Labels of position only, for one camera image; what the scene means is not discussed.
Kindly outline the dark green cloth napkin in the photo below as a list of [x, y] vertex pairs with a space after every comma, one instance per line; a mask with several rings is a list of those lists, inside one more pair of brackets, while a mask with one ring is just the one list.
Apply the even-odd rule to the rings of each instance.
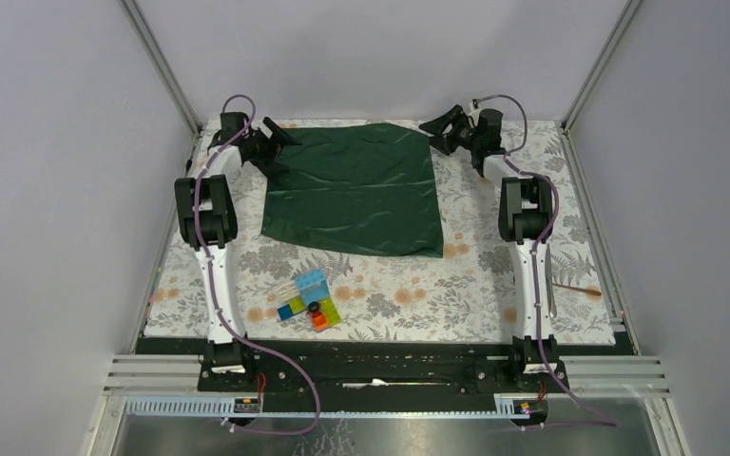
[[441, 258], [444, 234], [426, 135], [392, 123], [288, 129], [297, 144], [267, 183], [264, 236], [340, 253]]

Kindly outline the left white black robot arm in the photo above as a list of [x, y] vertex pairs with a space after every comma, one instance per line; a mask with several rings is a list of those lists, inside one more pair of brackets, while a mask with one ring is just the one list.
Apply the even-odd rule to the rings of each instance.
[[174, 182], [182, 240], [198, 261], [209, 314], [206, 376], [219, 374], [233, 390], [246, 390], [256, 381], [257, 366], [235, 298], [231, 271], [232, 243], [240, 227], [230, 183], [250, 163], [267, 179], [279, 178], [289, 167], [277, 158], [284, 147], [298, 145], [271, 118], [254, 127], [252, 117], [238, 111], [221, 114], [221, 127], [206, 148], [207, 160], [190, 178]]

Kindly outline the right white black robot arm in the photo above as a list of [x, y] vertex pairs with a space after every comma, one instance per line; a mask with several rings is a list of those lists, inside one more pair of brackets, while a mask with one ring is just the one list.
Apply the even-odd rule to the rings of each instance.
[[499, 188], [497, 228], [509, 248], [517, 298], [507, 377], [517, 390], [530, 391], [545, 374], [557, 376], [549, 238], [559, 197], [550, 178], [512, 162], [510, 156], [519, 149], [503, 145], [503, 120], [500, 110], [473, 101], [470, 111], [457, 104], [418, 128], [438, 152], [451, 155], [460, 148], [467, 150], [474, 170]]

